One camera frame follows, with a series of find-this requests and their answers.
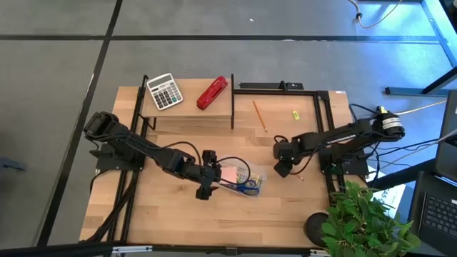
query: calculator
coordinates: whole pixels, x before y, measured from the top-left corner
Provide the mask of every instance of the calculator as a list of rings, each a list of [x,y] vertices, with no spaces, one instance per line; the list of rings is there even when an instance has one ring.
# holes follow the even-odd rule
[[[164,74],[150,79],[147,85],[159,110],[170,108],[183,101],[183,96],[171,74]]]

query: red stapler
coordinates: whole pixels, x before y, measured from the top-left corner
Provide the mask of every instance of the red stapler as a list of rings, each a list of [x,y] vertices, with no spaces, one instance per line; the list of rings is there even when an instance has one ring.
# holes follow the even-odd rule
[[[219,76],[211,85],[207,88],[197,100],[197,107],[204,110],[208,105],[216,99],[216,97],[223,91],[229,83],[223,76]]]

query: floor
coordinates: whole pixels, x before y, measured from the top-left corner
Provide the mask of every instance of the floor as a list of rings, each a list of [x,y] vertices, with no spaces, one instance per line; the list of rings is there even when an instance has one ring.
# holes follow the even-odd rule
[[[435,0],[435,22],[456,52],[455,33]],[[2,35],[105,35],[116,0],[3,0],[0,2],[0,156],[26,163],[26,171],[0,172],[0,248],[35,244],[61,160],[96,69],[102,40],[7,40]],[[394,4],[364,1],[365,24]],[[392,112],[440,101],[387,96],[387,86],[424,87],[452,68],[420,4],[403,3],[379,26],[362,29],[349,1],[130,0],[114,27],[118,35],[371,36],[367,41],[111,41],[89,115],[110,111],[119,86],[139,86],[171,72],[177,78],[235,74],[239,82],[300,81],[307,89],[346,91],[351,103],[383,105]],[[391,41],[384,39],[390,36]],[[457,89],[452,84],[449,88]],[[402,116],[406,137],[380,147],[439,137],[444,105]],[[357,110],[359,116],[365,115]],[[94,146],[81,140],[51,234],[50,244],[79,237]],[[433,158],[431,147],[399,163]],[[392,161],[397,152],[382,158]],[[401,170],[389,166],[384,172]]]

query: laptop keyboard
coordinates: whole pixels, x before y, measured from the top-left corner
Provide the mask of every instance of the laptop keyboard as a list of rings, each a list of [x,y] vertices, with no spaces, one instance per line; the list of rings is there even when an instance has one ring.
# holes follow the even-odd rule
[[[457,204],[427,193],[422,224],[457,238]]]

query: black desk leg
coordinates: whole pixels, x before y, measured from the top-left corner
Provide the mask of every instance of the black desk leg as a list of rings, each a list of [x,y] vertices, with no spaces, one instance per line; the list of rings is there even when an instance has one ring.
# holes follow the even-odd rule
[[[368,182],[368,187],[379,189],[381,191],[393,188],[394,186],[415,181],[420,171],[429,171],[430,173],[433,173],[434,166],[435,159],[433,158],[431,160],[424,161],[423,163],[416,164],[415,166],[405,168],[404,170],[377,178],[374,181],[374,184],[370,181]]]
[[[399,87],[387,87],[386,94],[399,96],[448,96],[449,90],[442,89],[457,79],[457,67],[452,68],[448,73],[434,81],[424,89],[409,89]]]

